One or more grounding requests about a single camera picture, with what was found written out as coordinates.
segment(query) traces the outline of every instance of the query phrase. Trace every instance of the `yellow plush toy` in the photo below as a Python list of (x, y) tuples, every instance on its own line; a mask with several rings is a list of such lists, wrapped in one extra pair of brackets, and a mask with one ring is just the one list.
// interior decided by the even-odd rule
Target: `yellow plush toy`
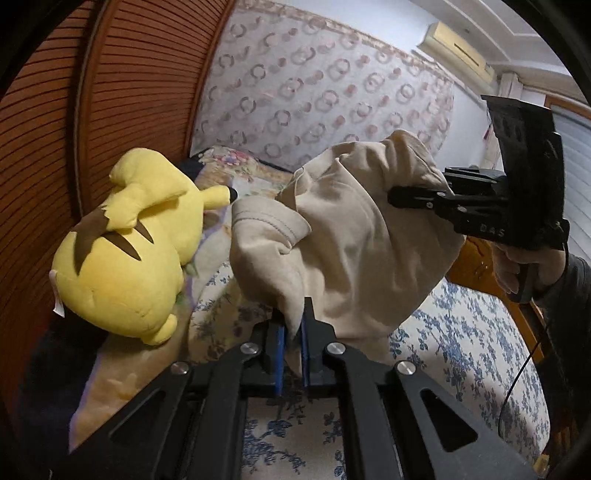
[(109, 175), (114, 187), (69, 232), (51, 275), (63, 303), (112, 333), (159, 345), (177, 327), (181, 266), (199, 246), (203, 210), (229, 205), (236, 191), (200, 191), (163, 155), (128, 151)]

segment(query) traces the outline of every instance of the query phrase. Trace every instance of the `silver bolt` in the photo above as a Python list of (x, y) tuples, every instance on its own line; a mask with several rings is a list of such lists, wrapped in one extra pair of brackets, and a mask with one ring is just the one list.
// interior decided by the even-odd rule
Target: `silver bolt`
[(343, 355), (347, 350), (347, 347), (339, 342), (332, 342), (326, 345), (326, 351), (328, 353), (332, 353), (333, 355)]
[(417, 371), (417, 367), (412, 362), (402, 360), (398, 363), (398, 365), (396, 365), (396, 370), (398, 370), (403, 375), (412, 375)]
[(244, 355), (256, 355), (258, 353), (258, 345), (252, 342), (246, 342), (240, 346), (240, 351)]
[(189, 371), (189, 364), (187, 362), (175, 362), (170, 365), (170, 372), (173, 375), (184, 375)]

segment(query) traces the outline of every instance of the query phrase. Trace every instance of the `pikachu plush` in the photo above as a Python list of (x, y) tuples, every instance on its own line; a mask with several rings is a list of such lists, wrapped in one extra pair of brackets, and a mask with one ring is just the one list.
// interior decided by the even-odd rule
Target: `pikachu plush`
[(168, 340), (195, 253), (203, 211), (232, 203), (234, 189), (200, 191), (163, 155), (134, 148), (109, 175), (108, 198), (64, 238), (50, 277), (63, 304), (86, 321), (147, 345)]

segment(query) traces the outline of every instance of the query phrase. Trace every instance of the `ceiling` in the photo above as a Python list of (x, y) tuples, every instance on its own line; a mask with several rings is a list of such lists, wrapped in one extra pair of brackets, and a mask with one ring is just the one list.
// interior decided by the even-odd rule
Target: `ceiling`
[(586, 102), (548, 44), (502, 0), (411, 0), (477, 49), (497, 74), (516, 72), (525, 85)]

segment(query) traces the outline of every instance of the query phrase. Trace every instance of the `wallpaper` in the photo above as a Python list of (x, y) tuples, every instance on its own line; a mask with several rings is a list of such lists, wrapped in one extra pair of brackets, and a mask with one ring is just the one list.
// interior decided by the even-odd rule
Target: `wallpaper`
[(446, 138), (453, 82), (367, 34), (286, 5), (239, 0), (197, 111), (192, 153), (214, 144), (294, 171), (341, 142), (402, 128), (432, 154)]

